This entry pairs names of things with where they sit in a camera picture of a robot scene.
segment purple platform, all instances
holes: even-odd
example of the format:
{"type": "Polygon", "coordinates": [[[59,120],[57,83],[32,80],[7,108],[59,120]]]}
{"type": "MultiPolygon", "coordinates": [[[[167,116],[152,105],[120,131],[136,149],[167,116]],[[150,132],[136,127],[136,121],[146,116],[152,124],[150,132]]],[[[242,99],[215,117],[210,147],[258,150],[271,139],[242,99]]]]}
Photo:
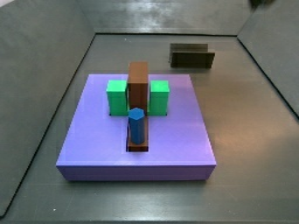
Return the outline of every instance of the purple platform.
{"type": "Polygon", "coordinates": [[[67,180],[207,179],[216,166],[188,74],[170,81],[167,116],[148,117],[148,152],[127,152],[127,117],[108,115],[107,84],[127,74],[91,74],[56,166],[67,180]]]}

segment blue hexagonal prism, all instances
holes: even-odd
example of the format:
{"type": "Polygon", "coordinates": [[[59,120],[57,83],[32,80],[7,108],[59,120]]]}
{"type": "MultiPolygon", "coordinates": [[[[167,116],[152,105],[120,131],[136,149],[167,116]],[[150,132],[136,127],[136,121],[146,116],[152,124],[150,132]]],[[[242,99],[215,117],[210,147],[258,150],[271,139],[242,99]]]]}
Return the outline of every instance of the blue hexagonal prism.
{"type": "Polygon", "coordinates": [[[128,110],[128,126],[131,142],[142,144],[146,141],[146,112],[140,108],[128,110]]]}

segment green cube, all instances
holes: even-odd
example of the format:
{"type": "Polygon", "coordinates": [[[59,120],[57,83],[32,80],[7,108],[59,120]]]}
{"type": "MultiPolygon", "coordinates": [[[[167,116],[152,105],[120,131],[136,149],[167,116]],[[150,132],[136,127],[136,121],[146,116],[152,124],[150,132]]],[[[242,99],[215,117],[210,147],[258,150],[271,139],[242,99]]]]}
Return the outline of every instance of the green cube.
{"type": "Polygon", "coordinates": [[[150,116],[166,116],[170,96],[168,80],[152,80],[150,83],[150,116]]]}
{"type": "Polygon", "coordinates": [[[127,116],[127,81],[109,80],[107,83],[107,100],[109,114],[127,116]]]}

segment brown rectangular block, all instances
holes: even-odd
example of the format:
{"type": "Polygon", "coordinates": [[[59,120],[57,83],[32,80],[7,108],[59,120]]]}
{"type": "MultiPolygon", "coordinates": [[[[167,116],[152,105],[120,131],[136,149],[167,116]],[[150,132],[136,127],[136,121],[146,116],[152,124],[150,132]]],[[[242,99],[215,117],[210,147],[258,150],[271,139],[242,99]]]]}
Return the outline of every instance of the brown rectangular block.
{"type": "Polygon", "coordinates": [[[148,119],[144,117],[144,142],[135,144],[131,142],[130,128],[127,125],[127,151],[148,151],[148,119]]]}
{"type": "Polygon", "coordinates": [[[146,105],[148,95],[147,84],[128,84],[128,105],[146,105]]]}
{"type": "Polygon", "coordinates": [[[146,61],[134,61],[130,63],[128,83],[148,83],[148,68],[146,61]]]}
{"type": "Polygon", "coordinates": [[[146,61],[130,63],[127,89],[130,108],[140,108],[147,112],[148,68],[146,61]]]}

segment dark brown box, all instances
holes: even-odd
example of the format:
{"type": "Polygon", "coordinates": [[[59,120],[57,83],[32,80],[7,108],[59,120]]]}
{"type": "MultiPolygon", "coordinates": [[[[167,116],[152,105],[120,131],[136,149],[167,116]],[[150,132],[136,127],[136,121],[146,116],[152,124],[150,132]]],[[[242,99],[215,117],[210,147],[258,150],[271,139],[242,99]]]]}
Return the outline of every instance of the dark brown box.
{"type": "Polygon", "coordinates": [[[130,108],[143,109],[147,115],[148,68],[144,61],[130,63],[127,90],[130,108]]]}

